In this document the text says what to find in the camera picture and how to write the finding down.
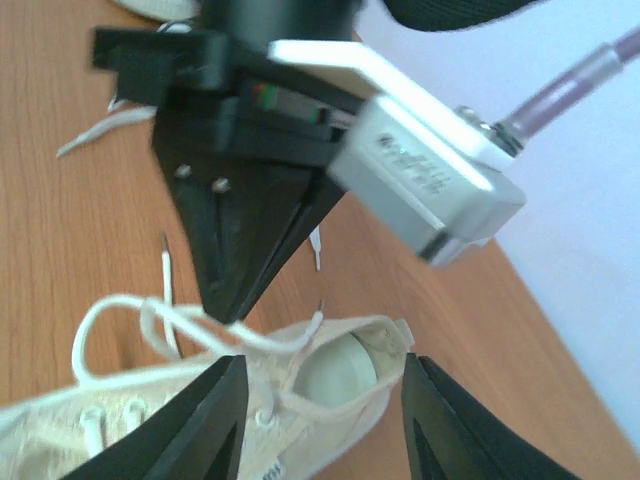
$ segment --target metal bolt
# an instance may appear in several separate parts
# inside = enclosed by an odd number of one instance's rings
[[[180,165],[175,173],[177,178],[187,178],[191,175],[191,166],[189,165]]]
[[[231,189],[231,183],[228,178],[220,177],[211,185],[211,190],[214,193],[225,193]]]

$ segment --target wooden table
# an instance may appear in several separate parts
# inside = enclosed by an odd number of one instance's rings
[[[180,302],[198,300],[185,238],[149,149],[149,124],[61,158],[103,118],[107,75],[87,69],[91,27],[141,25],[107,0],[0,2],[0,401],[70,384],[86,309],[114,292],[161,294],[160,231]],[[443,271],[422,264],[353,199],[323,223],[323,269],[304,245],[247,322],[406,317],[429,354],[515,431],[584,478],[638,479],[640,465],[495,244]],[[349,269],[342,266],[350,258]],[[127,312],[89,342],[100,372],[159,361]],[[399,389],[375,430],[319,478],[408,478]]]

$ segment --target shoe insole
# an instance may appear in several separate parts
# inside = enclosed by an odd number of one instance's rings
[[[349,334],[321,346],[305,360],[293,391],[319,405],[335,408],[366,393],[377,381],[369,353]]]

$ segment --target white canvas sneaker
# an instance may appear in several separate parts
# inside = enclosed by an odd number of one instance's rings
[[[113,0],[127,10],[159,22],[188,20],[198,14],[196,0]]]
[[[164,300],[111,295],[89,309],[73,344],[75,386],[0,410],[3,478],[55,479],[69,473],[141,425],[224,355],[244,354],[247,360],[241,480],[310,478],[356,444],[385,412],[413,344],[403,320],[324,320],[318,311],[311,321],[266,337],[238,322],[228,331],[241,343],[230,345],[195,320],[213,320],[200,306],[171,305],[167,252],[163,271]],[[84,360],[87,336],[111,307],[139,310],[141,333],[171,363],[104,377],[91,373]],[[153,328],[157,318],[171,332],[167,340]],[[207,351],[181,359],[174,328]]]

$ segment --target shoelace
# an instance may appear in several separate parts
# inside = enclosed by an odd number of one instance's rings
[[[181,359],[178,344],[175,338],[175,329],[194,342],[205,347],[218,356],[237,355],[239,349],[226,344],[215,334],[201,326],[196,319],[206,319],[215,322],[208,316],[201,305],[173,305],[171,257],[163,236],[164,248],[162,252],[162,278],[164,284],[164,299],[157,297],[140,297],[131,294],[109,295],[98,300],[85,314],[73,341],[71,352],[71,366],[78,384],[96,383],[101,377],[94,375],[87,367],[85,353],[91,328],[102,312],[112,307],[126,307],[140,311],[140,331],[149,345],[170,362]],[[164,323],[165,339],[163,340],[154,330],[154,322],[161,318]],[[254,349],[273,354],[291,354],[302,350],[311,340],[311,337],[320,327],[323,320],[322,307],[316,311],[305,332],[298,338],[279,342],[265,337],[237,321],[225,327],[226,330],[242,341],[244,345]],[[275,410],[277,403],[276,392],[272,387],[260,378],[256,378],[248,372],[249,378],[255,385],[261,396],[263,404],[256,411],[255,421],[263,428],[271,428],[276,421]],[[129,402],[124,411],[123,419],[126,422],[127,433],[140,426],[146,419],[146,404],[139,399]],[[105,448],[104,428],[107,411],[102,407],[92,406],[82,412],[80,426],[84,431],[87,451],[91,457],[99,454]]]

